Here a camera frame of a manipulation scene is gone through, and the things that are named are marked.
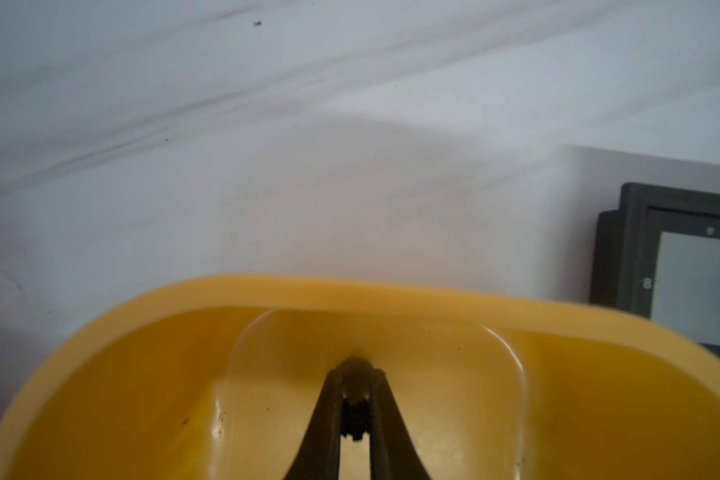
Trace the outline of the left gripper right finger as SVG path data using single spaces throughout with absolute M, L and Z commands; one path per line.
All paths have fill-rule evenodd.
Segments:
M 370 467 L 372 479 L 430 479 L 398 409 L 386 375 L 372 373 Z

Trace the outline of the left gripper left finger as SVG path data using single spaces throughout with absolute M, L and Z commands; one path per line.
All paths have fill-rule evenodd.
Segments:
M 342 386 L 337 369 L 325 378 L 296 457 L 285 479 L 332 479 L 339 477 Z

